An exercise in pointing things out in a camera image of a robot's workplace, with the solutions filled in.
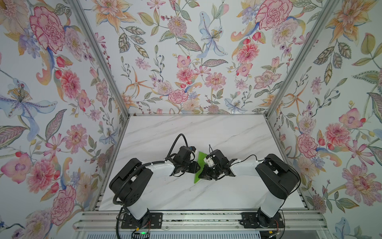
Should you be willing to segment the green square paper sheet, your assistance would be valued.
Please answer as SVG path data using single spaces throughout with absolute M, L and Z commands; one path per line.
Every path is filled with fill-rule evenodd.
M 202 173 L 203 169 L 204 169 L 204 166 L 206 165 L 205 163 L 205 158 L 206 158 L 207 154 L 206 153 L 203 153 L 201 151 L 198 152 L 198 160 L 197 160 L 197 163 L 198 163 L 198 166 L 200 167 L 199 170 L 196 172 L 195 174 L 195 178 L 194 178 L 194 184 L 197 184 L 199 181 L 200 181 L 200 174 Z

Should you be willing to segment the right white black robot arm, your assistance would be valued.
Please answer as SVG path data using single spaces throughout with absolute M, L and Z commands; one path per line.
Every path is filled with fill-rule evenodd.
M 199 160 L 196 180 L 219 181 L 225 177 L 254 176 L 261 178 L 268 189 L 264 203 L 259 207 L 259 219 L 270 220 L 279 213 L 288 196 L 300 186 L 299 174 L 275 154 L 258 159 L 252 154 L 245 159 L 229 160 L 215 150 Z

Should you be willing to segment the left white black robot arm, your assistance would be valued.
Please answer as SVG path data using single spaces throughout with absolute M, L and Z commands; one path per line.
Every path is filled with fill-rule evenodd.
M 134 220 L 142 220 L 149 215 L 149 209 L 140 198 L 150 180 L 196 174 L 200 169 L 194 146 L 182 146 L 166 160 L 143 163 L 133 158 L 109 183 L 113 204 L 121 206 Z

